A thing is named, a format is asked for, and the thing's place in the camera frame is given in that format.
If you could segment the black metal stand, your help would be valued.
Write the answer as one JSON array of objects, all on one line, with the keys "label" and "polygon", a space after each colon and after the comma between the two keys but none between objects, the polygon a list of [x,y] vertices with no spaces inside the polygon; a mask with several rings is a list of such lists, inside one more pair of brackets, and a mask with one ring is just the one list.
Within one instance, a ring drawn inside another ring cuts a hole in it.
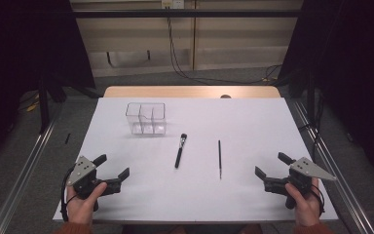
[{"label": "black metal stand", "polygon": [[40,105],[40,114],[41,114],[41,129],[40,133],[46,131],[50,124],[50,113],[49,113],[49,106],[48,106],[48,96],[47,96],[47,89],[45,85],[45,78],[41,77],[39,80],[39,105]]}]

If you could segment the black curtain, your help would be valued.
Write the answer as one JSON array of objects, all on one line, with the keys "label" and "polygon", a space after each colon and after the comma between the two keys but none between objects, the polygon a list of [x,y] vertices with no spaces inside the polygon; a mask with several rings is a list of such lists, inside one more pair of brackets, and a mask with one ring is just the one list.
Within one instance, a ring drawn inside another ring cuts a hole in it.
[{"label": "black curtain", "polygon": [[303,0],[279,79],[295,96],[309,80],[374,167],[374,0]]},{"label": "black curtain", "polygon": [[92,88],[94,77],[70,0],[0,0],[0,144],[19,99],[44,81]]}]

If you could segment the white table sheet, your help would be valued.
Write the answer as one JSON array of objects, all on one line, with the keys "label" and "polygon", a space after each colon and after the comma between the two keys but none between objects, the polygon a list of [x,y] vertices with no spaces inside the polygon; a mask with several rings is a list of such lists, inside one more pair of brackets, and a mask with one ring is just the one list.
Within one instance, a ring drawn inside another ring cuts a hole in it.
[{"label": "white table sheet", "polygon": [[[94,218],[121,223],[244,223],[292,220],[282,195],[267,193],[255,173],[285,177],[278,154],[299,159],[308,150],[282,98],[165,98],[167,131],[133,135],[130,100],[98,101],[80,153],[105,154],[100,178],[130,176],[118,194],[99,199]],[[178,169],[181,134],[187,134]],[[222,179],[217,141],[221,140]]]}]

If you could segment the clear plastic organizer box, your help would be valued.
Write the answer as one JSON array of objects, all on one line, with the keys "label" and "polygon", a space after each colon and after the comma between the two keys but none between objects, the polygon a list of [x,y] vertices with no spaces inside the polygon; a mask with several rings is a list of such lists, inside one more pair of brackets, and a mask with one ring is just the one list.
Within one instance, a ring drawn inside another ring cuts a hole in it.
[{"label": "clear plastic organizer box", "polygon": [[130,102],[126,117],[133,135],[161,136],[167,131],[166,105],[161,102]]}]

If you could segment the white wall socket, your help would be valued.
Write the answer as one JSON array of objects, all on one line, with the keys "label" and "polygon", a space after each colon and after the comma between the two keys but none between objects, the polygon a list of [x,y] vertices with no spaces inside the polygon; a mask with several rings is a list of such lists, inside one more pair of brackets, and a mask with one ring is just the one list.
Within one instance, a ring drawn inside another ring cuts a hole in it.
[{"label": "white wall socket", "polygon": [[184,9],[184,0],[161,0],[163,9]]}]

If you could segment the person's left hand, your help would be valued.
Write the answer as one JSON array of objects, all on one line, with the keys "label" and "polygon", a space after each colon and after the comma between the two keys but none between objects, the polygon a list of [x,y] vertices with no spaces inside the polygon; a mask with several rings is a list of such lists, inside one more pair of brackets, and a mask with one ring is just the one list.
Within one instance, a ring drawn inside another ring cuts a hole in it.
[{"label": "person's left hand", "polygon": [[67,187],[67,211],[70,222],[78,224],[93,224],[94,204],[105,191],[107,184],[99,184],[85,200],[79,199],[73,187]]}]

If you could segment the person's right hand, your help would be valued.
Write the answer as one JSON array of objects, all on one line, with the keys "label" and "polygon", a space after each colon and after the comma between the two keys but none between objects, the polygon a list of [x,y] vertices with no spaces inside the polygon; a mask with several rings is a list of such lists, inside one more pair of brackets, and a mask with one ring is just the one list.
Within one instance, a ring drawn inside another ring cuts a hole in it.
[{"label": "person's right hand", "polygon": [[299,190],[290,183],[285,186],[285,189],[296,202],[294,209],[296,224],[303,227],[310,227],[320,224],[318,179],[315,177],[312,178],[312,191],[309,194],[302,195]]}]

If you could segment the aluminium floor rail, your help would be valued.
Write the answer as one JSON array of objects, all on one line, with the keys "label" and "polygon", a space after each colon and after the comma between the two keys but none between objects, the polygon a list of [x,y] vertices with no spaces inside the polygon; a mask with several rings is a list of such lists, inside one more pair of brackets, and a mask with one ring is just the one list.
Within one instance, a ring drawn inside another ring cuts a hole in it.
[{"label": "aluminium floor rail", "polygon": [[306,107],[301,101],[296,101],[294,103],[294,107],[299,115],[299,118],[305,125],[305,129],[309,134],[310,139],[313,142],[312,155],[315,159],[319,158],[323,165],[337,178],[333,184],[336,187],[336,190],[338,191],[346,209],[348,210],[355,227],[352,229],[348,224],[346,224],[347,229],[350,233],[354,233],[356,230],[358,234],[374,234],[374,228],[372,227],[365,210],[356,198],[351,187],[348,185],[348,182],[337,166],[337,163],[332,157],[327,145],[325,144],[325,141],[308,119],[308,111]]},{"label": "aluminium floor rail", "polygon": [[9,223],[19,205],[21,196],[31,178],[32,172],[36,168],[47,142],[52,135],[58,117],[59,109],[54,112],[52,119],[45,121],[45,128],[39,133],[14,186],[11,188],[9,195],[0,208],[0,234],[5,234],[9,226]]}]

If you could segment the thin black eyeliner pencil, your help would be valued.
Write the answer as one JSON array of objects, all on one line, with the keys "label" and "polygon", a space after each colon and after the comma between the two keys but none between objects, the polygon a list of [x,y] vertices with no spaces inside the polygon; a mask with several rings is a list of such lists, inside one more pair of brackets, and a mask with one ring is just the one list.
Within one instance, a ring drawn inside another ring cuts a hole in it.
[{"label": "thin black eyeliner pencil", "polygon": [[219,169],[219,179],[222,179],[222,154],[221,154],[221,140],[217,141],[218,149],[218,169]]}]

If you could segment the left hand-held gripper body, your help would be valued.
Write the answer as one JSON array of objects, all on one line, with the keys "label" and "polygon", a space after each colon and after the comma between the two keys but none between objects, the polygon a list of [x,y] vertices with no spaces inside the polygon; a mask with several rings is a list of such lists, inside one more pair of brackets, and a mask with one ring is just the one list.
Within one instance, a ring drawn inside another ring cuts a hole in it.
[{"label": "left hand-held gripper body", "polygon": [[74,188],[76,196],[79,199],[87,199],[102,182],[107,184],[102,196],[121,192],[122,181],[120,181],[118,177],[99,179],[96,177],[96,169],[97,167],[93,164],[93,161],[84,156],[80,156],[72,168],[72,171],[67,176],[66,185]]}]

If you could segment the black marker pen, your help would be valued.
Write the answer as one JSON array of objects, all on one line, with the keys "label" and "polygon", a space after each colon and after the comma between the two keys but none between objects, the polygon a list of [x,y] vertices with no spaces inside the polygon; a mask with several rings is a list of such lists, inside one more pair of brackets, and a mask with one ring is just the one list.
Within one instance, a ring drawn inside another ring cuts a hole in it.
[{"label": "black marker pen", "polygon": [[182,152],[183,152],[183,147],[184,147],[186,139],[187,139],[187,134],[181,134],[179,147],[178,147],[178,151],[177,151],[177,156],[176,156],[176,160],[175,160],[175,164],[174,164],[174,167],[176,169],[178,169],[178,167],[179,167]]}]

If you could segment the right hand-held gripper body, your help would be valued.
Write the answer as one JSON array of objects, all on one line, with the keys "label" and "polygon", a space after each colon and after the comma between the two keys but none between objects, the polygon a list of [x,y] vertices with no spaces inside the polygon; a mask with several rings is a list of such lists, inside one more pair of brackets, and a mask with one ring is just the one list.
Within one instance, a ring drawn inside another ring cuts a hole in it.
[{"label": "right hand-held gripper body", "polygon": [[337,177],[330,174],[311,160],[302,157],[289,167],[289,176],[284,178],[267,177],[263,181],[265,191],[280,194],[286,197],[285,206],[288,209],[294,209],[295,200],[288,194],[285,189],[287,183],[293,184],[302,195],[312,191],[312,178],[320,178],[325,180],[336,180]]}]

